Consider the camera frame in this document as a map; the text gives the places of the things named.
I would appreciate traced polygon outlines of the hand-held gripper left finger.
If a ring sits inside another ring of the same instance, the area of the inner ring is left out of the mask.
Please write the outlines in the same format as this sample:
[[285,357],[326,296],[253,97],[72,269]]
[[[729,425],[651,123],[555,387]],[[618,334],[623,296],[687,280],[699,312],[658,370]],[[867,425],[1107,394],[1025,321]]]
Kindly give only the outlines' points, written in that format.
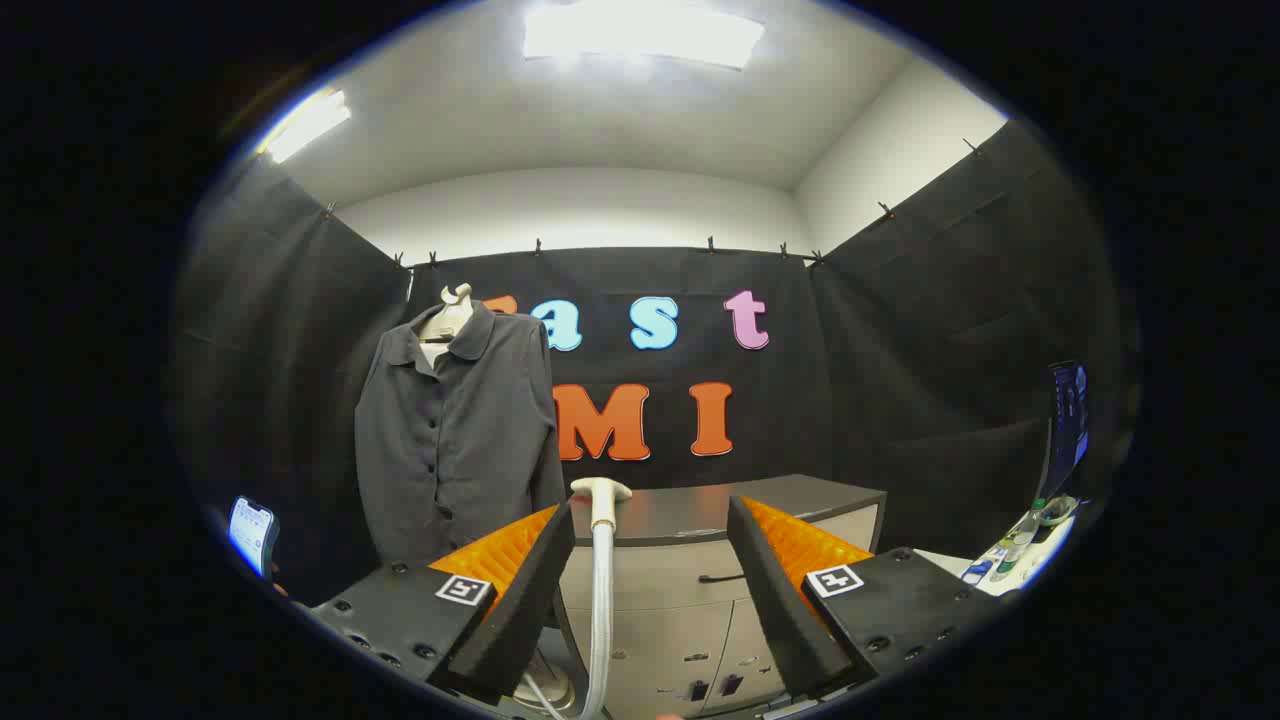
[[530,664],[575,541],[563,501],[433,562],[378,568],[300,614],[358,667],[415,694],[493,705]]

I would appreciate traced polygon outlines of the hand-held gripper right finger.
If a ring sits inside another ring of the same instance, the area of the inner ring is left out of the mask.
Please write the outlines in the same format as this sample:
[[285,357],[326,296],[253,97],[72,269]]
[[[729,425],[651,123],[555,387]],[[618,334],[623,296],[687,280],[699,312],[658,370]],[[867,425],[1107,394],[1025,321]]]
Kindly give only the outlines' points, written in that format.
[[989,594],[910,548],[874,555],[748,496],[727,536],[785,689],[817,700],[900,685],[1007,616]]

